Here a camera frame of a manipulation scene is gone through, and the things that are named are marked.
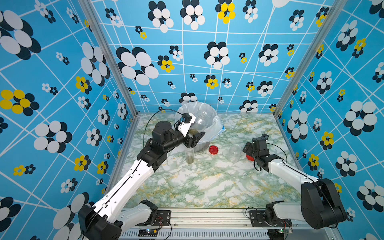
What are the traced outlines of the clear jar of mung beans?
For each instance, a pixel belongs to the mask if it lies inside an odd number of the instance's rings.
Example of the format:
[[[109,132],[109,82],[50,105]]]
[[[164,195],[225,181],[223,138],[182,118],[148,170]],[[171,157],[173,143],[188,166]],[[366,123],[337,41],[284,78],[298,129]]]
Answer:
[[[238,162],[241,158],[241,150],[242,148],[239,145],[231,146],[227,153],[227,160],[232,163]]]

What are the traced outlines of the small red jar lid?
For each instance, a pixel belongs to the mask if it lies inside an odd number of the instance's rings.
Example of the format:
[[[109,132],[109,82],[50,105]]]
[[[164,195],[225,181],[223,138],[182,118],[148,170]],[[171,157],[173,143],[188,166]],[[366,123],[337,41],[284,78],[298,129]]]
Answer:
[[[218,152],[219,152],[219,148],[217,146],[212,145],[209,147],[209,153],[211,155],[216,155]]]

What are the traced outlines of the clear jar large red lid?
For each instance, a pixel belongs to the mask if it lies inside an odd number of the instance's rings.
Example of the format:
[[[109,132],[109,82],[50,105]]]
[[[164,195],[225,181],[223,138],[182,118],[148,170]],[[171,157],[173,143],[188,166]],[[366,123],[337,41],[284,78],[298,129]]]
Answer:
[[[217,116],[217,113],[214,110],[197,110],[192,112],[196,116],[195,122],[191,125],[190,135],[195,133],[205,132],[207,138],[212,139],[214,137],[213,124],[214,117]]]

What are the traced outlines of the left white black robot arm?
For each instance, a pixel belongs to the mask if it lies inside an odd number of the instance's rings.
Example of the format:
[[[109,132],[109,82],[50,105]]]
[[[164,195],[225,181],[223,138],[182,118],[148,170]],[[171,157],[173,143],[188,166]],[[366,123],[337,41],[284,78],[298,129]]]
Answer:
[[[117,240],[121,234],[136,225],[152,225],[158,208],[148,200],[136,207],[123,210],[138,188],[167,159],[168,153],[179,145],[194,148],[205,135],[190,134],[191,123],[181,123],[173,129],[170,122],[158,122],[125,176],[93,206],[85,205],[79,211],[81,234],[88,240]]]

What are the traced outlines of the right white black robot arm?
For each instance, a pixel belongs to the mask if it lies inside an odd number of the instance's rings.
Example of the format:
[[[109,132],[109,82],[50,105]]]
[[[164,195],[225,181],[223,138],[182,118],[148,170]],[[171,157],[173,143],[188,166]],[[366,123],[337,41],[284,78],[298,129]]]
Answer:
[[[336,228],[346,221],[347,213],[335,184],[329,179],[318,179],[295,169],[283,158],[270,154],[265,138],[253,138],[243,148],[246,156],[254,159],[254,167],[273,174],[301,195],[299,204],[275,201],[266,205],[265,221],[277,225],[282,220],[306,222],[319,230],[325,227]]]

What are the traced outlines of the tall clear jar white lid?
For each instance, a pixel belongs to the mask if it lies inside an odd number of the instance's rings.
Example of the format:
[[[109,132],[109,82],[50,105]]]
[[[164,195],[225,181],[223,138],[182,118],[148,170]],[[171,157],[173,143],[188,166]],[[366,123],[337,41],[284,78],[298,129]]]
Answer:
[[[195,161],[195,152],[193,148],[185,149],[186,162],[187,164],[193,164]]]

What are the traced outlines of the right green circuit board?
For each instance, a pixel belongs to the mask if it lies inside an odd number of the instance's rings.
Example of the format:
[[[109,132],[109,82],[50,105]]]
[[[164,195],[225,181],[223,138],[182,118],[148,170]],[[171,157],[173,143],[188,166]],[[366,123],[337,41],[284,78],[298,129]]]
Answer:
[[[289,235],[293,233],[292,230],[283,230],[283,229],[269,229],[268,235],[270,240],[286,240]]]

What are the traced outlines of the green circuit board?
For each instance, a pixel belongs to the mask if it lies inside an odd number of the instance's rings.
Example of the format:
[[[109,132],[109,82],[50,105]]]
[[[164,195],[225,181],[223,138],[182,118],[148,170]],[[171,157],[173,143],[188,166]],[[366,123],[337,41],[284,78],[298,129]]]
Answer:
[[[140,229],[138,233],[139,238],[156,238],[157,236],[157,229]]]
[[[283,230],[283,229],[269,229],[268,235],[270,240],[286,240],[289,235],[293,233],[292,230]]]

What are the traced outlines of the left green circuit board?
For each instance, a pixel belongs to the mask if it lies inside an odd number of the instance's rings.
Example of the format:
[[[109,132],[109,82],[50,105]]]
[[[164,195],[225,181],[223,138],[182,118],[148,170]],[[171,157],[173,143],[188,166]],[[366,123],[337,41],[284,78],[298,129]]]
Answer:
[[[139,238],[156,238],[157,236],[157,229],[140,229],[138,233]]]

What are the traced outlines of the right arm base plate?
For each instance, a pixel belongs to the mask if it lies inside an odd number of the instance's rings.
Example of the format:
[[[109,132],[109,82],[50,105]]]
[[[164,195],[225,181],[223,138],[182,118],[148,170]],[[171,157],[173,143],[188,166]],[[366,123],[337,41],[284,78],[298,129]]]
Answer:
[[[248,210],[246,213],[253,227],[282,227],[288,228],[292,226],[292,221],[289,219],[278,219],[270,213],[259,211],[256,209]]]

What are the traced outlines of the aluminium front frame rail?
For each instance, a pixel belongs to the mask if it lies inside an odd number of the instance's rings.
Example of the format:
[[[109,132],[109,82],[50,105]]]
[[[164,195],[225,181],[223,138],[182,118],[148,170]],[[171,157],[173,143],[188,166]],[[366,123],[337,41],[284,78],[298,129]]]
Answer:
[[[162,209],[171,210],[168,227],[134,226],[117,240],[269,240],[269,229],[292,230],[287,240],[340,240],[337,229],[314,230],[308,224],[291,220],[292,226],[253,227],[246,213],[248,209]],[[139,238],[140,229],[157,229],[156,238]]]

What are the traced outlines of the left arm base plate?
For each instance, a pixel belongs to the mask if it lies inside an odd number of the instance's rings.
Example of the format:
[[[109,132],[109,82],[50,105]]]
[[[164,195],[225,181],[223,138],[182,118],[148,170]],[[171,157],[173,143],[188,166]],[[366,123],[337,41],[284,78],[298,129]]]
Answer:
[[[171,220],[171,210],[157,210],[155,214],[151,214],[149,219],[144,223],[137,224],[137,227],[155,226],[155,227],[168,227]]]

